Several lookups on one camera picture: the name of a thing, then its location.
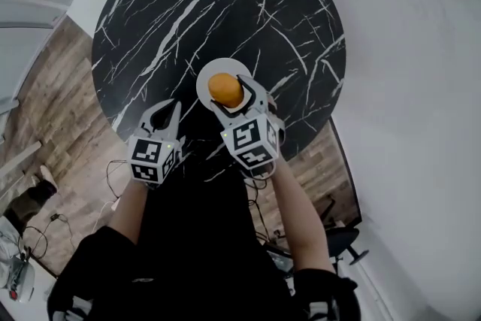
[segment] shoe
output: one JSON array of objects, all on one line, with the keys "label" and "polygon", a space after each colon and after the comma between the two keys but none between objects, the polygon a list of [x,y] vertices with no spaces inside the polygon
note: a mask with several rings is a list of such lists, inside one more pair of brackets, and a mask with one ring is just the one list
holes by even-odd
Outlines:
[{"label": "shoe", "polygon": [[35,174],[32,175],[32,183],[34,187],[40,183],[40,178],[37,177]]},{"label": "shoe", "polygon": [[50,173],[50,170],[47,168],[46,165],[40,166],[40,174],[42,175],[42,178],[43,178],[44,180],[47,180],[48,182],[50,182],[51,184],[53,184],[53,186],[55,187],[56,190],[59,189],[59,187],[58,187],[57,184],[55,183],[55,180],[53,179],[52,173]]}]

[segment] black sleeve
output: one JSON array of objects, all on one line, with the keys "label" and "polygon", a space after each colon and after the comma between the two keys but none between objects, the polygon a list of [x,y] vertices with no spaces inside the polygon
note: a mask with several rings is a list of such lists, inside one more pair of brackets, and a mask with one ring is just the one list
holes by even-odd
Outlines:
[{"label": "black sleeve", "polygon": [[50,293],[50,320],[56,311],[71,309],[74,295],[94,302],[115,298],[132,281],[134,258],[135,245],[109,227],[85,237]]},{"label": "black sleeve", "polygon": [[294,273],[295,300],[309,320],[361,319],[354,294],[357,284],[330,271],[304,269]]}]

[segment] black marble table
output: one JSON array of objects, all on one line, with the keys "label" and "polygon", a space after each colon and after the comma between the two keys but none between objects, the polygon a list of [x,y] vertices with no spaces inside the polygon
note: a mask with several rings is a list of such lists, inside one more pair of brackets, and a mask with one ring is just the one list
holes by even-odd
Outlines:
[{"label": "black marble table", "polygon": [[221,57],[245,64],[273,95],[290,159],[324,126],[343,84],[346,48],[334,2],[108,0],[92,49],[98,100],[124,141],[148,107],[182,101],[181,164],[207,166],[208,180],[234,163],[220,156],[222,128],[195,91],[202,67]]}]

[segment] orange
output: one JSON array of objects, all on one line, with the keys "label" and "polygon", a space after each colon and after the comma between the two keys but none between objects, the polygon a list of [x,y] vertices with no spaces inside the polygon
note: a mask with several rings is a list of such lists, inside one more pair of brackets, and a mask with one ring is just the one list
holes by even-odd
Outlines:
[{"label": "orange", "polygon": [[236,108],[244,99],[244,89],[230,74],[215,74],[209,79],[209,92],[216,101],[228,108]]}]

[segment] black pants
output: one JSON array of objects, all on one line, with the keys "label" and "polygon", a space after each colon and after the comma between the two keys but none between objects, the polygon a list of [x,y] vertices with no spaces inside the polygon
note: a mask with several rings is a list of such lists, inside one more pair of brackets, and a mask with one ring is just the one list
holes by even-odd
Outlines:
[{"label": "black pants", "polygon": [[47,180],[42,180],[37,186],[27,189],[22,195],[10,202],[4,216],[22,235],[29,220],[38,214],[45,202],[56,191],[53,184]]}]

